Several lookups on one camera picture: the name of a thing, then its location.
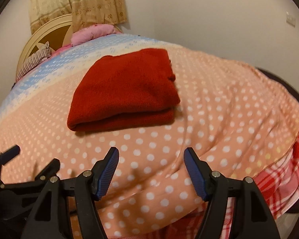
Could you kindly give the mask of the red knitted embroidered sweater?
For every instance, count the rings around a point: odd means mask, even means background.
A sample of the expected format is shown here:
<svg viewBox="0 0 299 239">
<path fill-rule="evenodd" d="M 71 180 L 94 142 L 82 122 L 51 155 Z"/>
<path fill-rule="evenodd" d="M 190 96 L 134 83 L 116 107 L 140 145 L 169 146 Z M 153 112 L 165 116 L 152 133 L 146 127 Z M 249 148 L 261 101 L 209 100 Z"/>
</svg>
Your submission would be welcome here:
<svg viewBox="0 0 299 239">
<path fill-rule="evenodd" d="M 166 125 L 180 98 L 165 49 L 148 48 L 97 60 L 75 89 L 67 126 L 103 132 Z"/>
</svg>

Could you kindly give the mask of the red plaid bed sheet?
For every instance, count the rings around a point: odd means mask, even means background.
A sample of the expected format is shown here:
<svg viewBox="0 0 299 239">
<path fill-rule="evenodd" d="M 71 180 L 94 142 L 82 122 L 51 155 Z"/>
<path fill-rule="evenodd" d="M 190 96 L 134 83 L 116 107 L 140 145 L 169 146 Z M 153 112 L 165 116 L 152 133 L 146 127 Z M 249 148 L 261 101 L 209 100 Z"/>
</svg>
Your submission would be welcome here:
<svg viewBox="0 0 299 239">
<path fill-rule="evenodd" d="M 254 181 L 261 190 L 275 219 L 287 212 L 299 199 L 299 134 L 285 157 L 259 173 Z M 207 204 L 201 202 L 198 209 L 178 221 L 137 236 L 137 238 L 194 238 L 206 212 Z"/>
</svg>

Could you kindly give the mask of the striped pillow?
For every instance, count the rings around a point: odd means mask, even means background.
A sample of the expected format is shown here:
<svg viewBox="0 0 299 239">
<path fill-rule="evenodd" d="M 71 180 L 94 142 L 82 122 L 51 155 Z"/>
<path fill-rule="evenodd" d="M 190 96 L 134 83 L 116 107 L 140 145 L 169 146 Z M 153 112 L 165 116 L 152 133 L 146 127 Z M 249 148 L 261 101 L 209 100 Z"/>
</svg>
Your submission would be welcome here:
<svg viewBox="0 0 299 239">
<path fill-rule="evenodd" d="M 17 69 L 17 75 L 15 81 L 19 81 L 25 74 L 36 68 L 41 62 L 49 59 L 51 56 L 51 48 L 49 46 L 49 41 L 47 41 L 43 46 L 38 49 L 35 53 L 30 55 Z"/>
</svg>

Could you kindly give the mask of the polka dot bed quilt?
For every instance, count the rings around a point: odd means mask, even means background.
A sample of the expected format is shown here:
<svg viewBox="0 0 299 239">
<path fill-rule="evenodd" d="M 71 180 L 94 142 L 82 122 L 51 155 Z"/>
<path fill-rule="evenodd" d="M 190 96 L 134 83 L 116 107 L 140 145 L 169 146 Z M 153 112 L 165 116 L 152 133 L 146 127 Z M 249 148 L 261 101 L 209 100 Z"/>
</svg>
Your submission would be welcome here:
<svg viewBox="0 0 299 239">
<path fill-rule="evenodd" d="M 170 125 L 100 133 L 67 127 L 75 89 L 101 57 L 145 48 L 168 51 L 180 104 Z M 120 159 L 97 204 L 110 238 L 157 231 L 198 209 L 183 155 L 192 147 L 225 176 L 256 177 L 286 156 L 299 134 L 299 103 L 246 63 L 136 35 L 109 35 L 73 47 L 15 84 L 0 107 L 0 152 L 21 153 L 2 170 L 27 181 L 52 159 L 66 179 L 90 169 L 114 146 Z"/>
</svg>

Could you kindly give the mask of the cream wooden headboard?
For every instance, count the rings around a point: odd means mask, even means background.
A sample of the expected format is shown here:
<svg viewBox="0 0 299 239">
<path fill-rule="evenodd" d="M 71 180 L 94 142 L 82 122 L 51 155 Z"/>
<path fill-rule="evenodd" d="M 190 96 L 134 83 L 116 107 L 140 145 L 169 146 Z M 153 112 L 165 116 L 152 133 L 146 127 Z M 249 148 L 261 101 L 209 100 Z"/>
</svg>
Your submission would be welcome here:
<svg viewBox="0 0 299 239">
<path fill-rule="evenodd" d="M 33 53 L 38 51 L 46 42 L 52 51 L 71 43 L 73 35 L 72 15 L 62 15 L 41 26 L 28 40 L 24 46 L 17 64 L 17 71 L 21 69 L 24 61 Z"/>
</svg>

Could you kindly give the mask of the pink pillow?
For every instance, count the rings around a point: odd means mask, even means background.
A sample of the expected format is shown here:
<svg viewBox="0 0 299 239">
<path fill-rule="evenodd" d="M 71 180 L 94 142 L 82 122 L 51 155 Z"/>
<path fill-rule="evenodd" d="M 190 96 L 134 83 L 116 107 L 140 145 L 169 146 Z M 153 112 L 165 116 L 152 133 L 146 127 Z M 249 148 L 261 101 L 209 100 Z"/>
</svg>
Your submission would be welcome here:
<svg viewBox="0 0 299 239">
<path fill-rule="evenodd" d="M 110 24 L 95 24 L 75 32 L 71 37 L 71 46 L 81 45 L 90 40 L 122 32 Z"/>
</svg>

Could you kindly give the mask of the beige patterned window curtain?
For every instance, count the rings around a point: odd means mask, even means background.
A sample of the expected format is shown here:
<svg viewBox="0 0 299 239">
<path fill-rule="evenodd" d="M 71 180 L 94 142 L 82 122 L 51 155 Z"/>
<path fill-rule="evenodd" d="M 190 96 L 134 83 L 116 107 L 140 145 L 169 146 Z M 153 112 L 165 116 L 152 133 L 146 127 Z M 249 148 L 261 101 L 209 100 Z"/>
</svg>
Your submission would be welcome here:
<svg viewBox="0 0 299 239">
<path fill-rule="evenodd" d="M 31 33 L 66 14 L 72 15 L 74 32 L 94 24 L 127 22 L 125 0 L 29 0 Z"/>
</svg>

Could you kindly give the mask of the white wall socket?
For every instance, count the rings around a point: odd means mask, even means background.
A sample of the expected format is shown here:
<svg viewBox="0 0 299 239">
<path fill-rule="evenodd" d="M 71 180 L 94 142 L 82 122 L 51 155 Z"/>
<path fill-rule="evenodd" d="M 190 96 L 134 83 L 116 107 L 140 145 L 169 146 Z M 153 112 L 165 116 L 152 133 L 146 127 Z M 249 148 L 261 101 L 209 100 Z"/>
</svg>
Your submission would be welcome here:
<svg viewBox="0 0 299 239">
<path fill-rule="evenodd" d="M 296 25 L 295 17 L 292 16 L 289 12 L 286 12 L 286 23 L 293 27 L 295 27 Z"/>
</svg>

